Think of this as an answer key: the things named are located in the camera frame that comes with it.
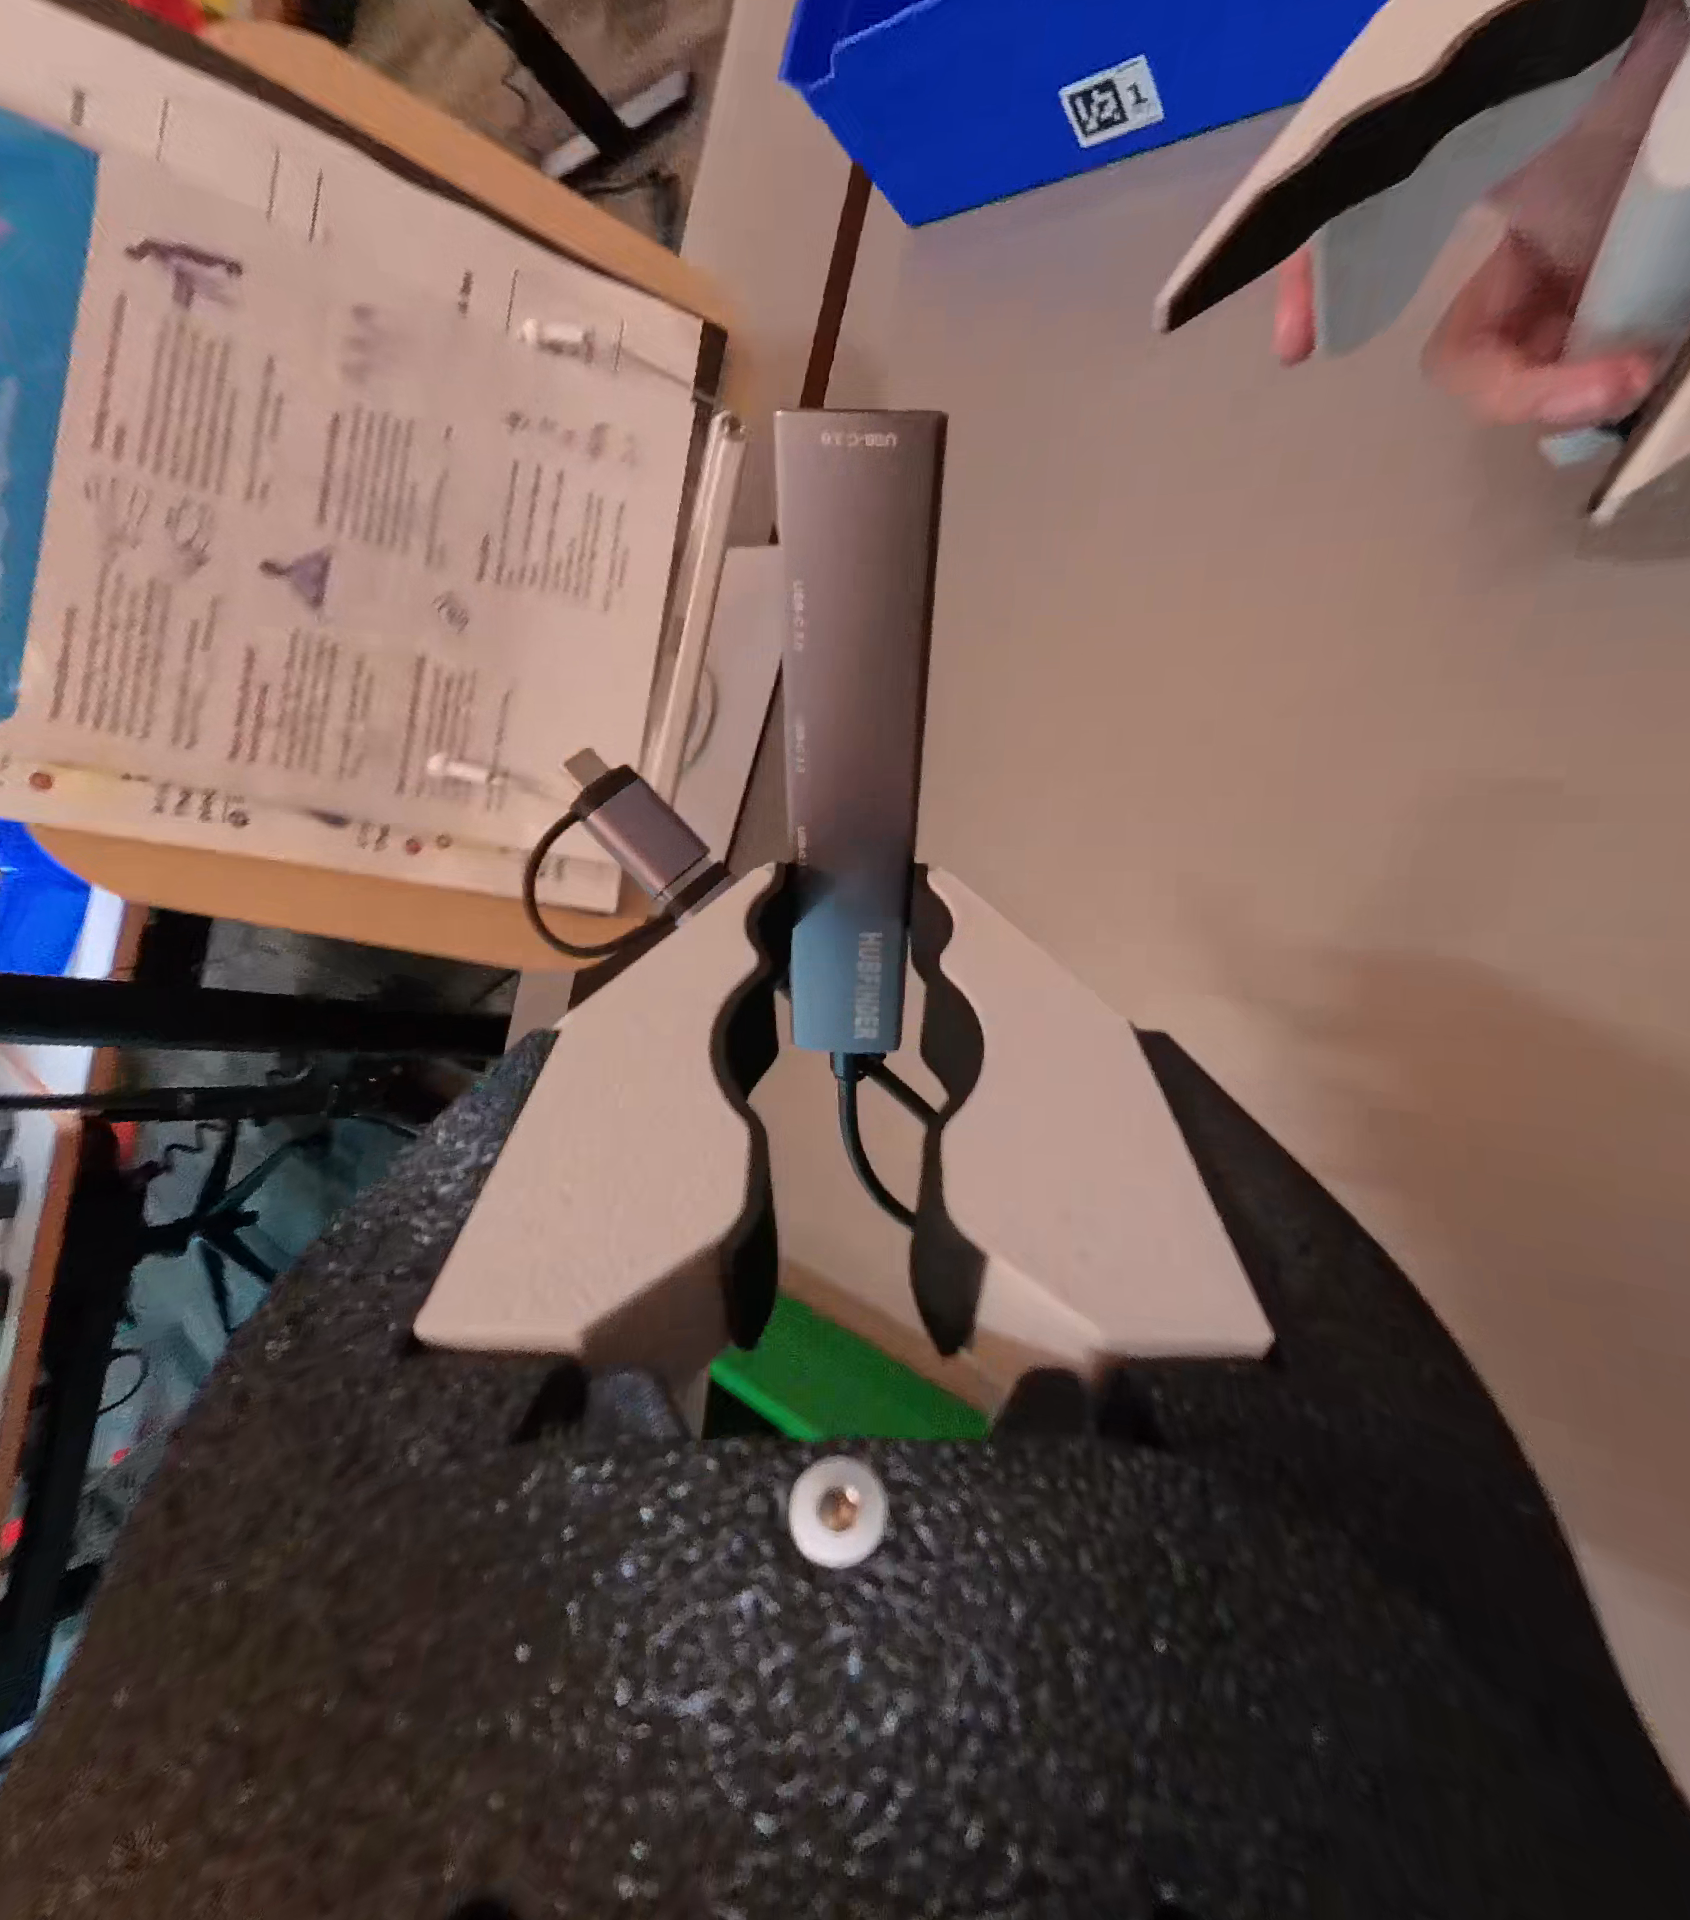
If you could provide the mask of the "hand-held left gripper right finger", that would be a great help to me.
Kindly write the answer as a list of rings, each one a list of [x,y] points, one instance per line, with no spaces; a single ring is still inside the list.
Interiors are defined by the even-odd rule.
[[[940,1356],[1102,1379],[1275,1331],[1139,1030],[964,881],[914,872],[926,1125],[912,1299]]]

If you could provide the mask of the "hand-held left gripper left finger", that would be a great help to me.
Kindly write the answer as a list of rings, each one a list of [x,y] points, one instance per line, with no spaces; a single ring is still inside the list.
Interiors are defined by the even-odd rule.
[[[769,1133],[791,894],[761,867],[556,1027],[415,1321],[450,1354],[700,1375],[780,1284]]]

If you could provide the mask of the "grey USB hub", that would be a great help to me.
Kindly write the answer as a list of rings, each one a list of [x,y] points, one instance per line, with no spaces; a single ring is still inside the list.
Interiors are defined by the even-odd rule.
[[[904,1033],[949,419],[782,411],[791,1037],[872,1059]]]

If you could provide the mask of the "light grey desk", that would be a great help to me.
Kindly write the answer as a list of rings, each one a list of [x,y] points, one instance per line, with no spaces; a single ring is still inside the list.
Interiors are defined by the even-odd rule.
[[[1265,289],[1159,338],[1275,122],[911,230],[736,5],[684,256],[775,411],[949,414],[920,848],[1390,1254],[1547,1480],[1690,1796],[1690,478],[1583,478]]]

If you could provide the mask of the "person's right hand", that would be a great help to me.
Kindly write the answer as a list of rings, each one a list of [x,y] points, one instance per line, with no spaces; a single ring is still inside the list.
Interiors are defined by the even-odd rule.
[[[1657,348],[1574,348],[1579,304],[1652,117],[1690,43],[1690,13],[1652,2],[1624,60],[1569,133],[1493,204],[1502,238],[1432,328],[1422,369],[1478,421],[1570,430],[1630,417]]]

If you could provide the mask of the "blue plastic bin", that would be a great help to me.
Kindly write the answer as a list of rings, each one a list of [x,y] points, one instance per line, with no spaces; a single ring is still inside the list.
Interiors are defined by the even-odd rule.
[[[1306,98],[1379,2],[798,2],[780,67],[909,228]]]

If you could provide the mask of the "blue box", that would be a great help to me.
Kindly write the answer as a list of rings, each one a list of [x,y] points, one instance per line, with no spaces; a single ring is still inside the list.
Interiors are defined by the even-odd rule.
[[[0,820],[0,975],[110,978],[127,903],[62,867],[34,835]]]

